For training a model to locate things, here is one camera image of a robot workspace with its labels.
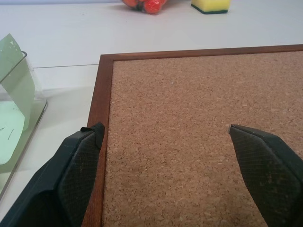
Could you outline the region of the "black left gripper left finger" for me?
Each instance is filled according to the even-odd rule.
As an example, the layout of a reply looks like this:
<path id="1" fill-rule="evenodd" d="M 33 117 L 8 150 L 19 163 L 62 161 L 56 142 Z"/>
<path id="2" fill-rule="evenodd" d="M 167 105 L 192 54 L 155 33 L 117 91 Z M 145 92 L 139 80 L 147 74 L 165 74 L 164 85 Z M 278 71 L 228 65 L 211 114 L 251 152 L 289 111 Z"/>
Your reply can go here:
<path id="1" fill-rule="evenodd" d="M 105 127 L 65 138 L 9 209 L 2 227 L 80 227 L 94 187 Z"/>

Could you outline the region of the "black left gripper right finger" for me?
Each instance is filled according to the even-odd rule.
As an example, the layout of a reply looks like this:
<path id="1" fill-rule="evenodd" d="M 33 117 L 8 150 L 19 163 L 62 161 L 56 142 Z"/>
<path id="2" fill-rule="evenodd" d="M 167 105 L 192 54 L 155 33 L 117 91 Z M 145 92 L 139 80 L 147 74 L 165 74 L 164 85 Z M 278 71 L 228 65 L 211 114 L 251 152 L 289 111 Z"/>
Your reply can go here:
<path id="1" fill-rule="evenodd" d="M 244 183 L 269 227 L 303 225 L 303 160 L 278 136 L 232 124 Z"/>

